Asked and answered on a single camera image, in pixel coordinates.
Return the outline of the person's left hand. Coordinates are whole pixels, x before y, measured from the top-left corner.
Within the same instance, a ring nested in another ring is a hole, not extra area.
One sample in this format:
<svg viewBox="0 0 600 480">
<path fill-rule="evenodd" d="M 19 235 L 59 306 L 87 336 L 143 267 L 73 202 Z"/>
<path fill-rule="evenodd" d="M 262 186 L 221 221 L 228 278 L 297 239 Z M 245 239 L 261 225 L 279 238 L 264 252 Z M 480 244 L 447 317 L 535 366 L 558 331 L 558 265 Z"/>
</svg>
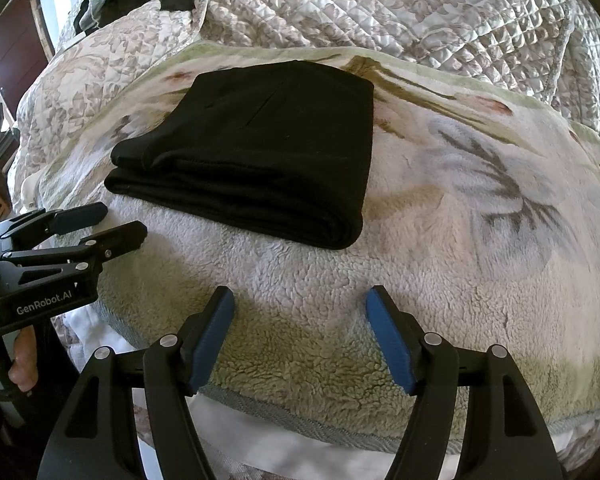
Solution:
<svg viewBox="0 0 600 480">
<path fill-rule="evenodd" d="M 20 330 L 14 342 L 14 360 L 8 378 L 21 392 L 29 392 L 38 382 L 38 352 L 33 326 Z"/>
</svg>

